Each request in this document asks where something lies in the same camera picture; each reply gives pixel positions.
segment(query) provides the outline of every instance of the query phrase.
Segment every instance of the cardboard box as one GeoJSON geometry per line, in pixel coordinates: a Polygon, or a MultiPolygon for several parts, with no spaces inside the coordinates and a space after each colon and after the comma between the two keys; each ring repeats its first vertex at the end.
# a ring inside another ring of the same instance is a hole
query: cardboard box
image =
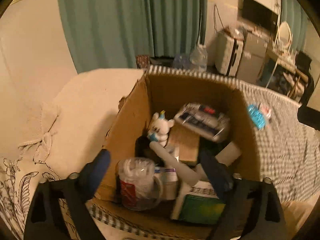
{"type": "Polygon", "coordinates": [[[143,230],[177,236],[180,238],[206,238],[210,226],[185,224],[170,220],[174,201],[161,202],[152,210],[131,211],[116,204],[116,165],[134,156],[136,139],[146,132],[154,112],[165,110],[171,119],[186,103],[197,102],[211,106],[230,117],[230,139],[239,147],[242,156],[231,168],[244,178],[260,180],[259,160],[252,132],[252,122],[247,114],[247,105],[239,90],[211,78],[161,73],[143,76],[135,85],[110,129],[104,148],[111,152],[110,167],[97,190],[94,202],[121,221],[143,230]]]}

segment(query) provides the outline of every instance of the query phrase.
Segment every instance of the round mirror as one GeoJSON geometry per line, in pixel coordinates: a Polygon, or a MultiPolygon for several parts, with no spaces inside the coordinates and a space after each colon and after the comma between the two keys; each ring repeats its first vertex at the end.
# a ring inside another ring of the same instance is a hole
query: round mirror
{"type": "Polygon", "coordinates": [[[289,49],[292,43],[291,29],[287,22],[282,22],[279,26],[276,42],[280,50],[289,49]]]}

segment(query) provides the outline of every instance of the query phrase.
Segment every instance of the clear plastic container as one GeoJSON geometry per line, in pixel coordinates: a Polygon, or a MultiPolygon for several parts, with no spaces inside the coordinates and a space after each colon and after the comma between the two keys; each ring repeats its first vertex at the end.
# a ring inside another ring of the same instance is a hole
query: clear plastic container
{"type": "Polygon", "coordinates": [[[158,205],[163,187],[159,179],[154,177],[153,160],[147,158],[121,160],[118,173],[123,206],[131,210],[146,210],[158,205]]]}
{"type": "Polygon", "coordinates": [[[188,54],[178,54],[174,57],[173,68],[188,70],[190,68],[190,61],[188,54]]]}
{"type": "Polygon", "coordinates": [[[205,45],[197,44],[194,50],[190,53],[191,70],[204,72],[207,70],[208,53],[205,45]]]}

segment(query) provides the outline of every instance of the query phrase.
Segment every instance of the gray checkered blanket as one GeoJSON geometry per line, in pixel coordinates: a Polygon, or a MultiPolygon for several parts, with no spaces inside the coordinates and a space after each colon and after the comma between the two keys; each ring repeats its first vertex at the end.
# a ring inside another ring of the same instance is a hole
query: gray checkered blanket
{"type": "MultiPolygon", "coordinates": [[[[261,130],[252,128],[260,157],[260,179],[272,179],[281,202],[304,201],[320,190],[320,143],[315,130],[298,121],[300,105],[297,102],[272,90],[210,73],[151,65],[146,74],[191,75],[224,82],[239,89],[247,105],[264,103],[270,106],[272,122],[261,130]]],[[[114,228],[153,239],[176,239],[163,232],[148,232],[95,205],[88,208],[92,217],[114,228]]]]}

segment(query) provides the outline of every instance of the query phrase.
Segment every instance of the plastic water bottle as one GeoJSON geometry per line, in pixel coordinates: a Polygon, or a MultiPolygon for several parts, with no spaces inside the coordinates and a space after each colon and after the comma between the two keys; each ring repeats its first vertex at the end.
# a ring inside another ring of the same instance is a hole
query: plastic water bottle
{"type": "Polygon", "coordinates": [[[188,54],[178,54],[174,57],[172,67],[177,69],[188,70],[190,69],[190,61],[188,54]]]}
{"type": "Polygon", "coordinates": [[[194,50],[190,53],[191,70],[204,72],[207,70],[208,53],[205,45],[197,44],[194,50]]]}

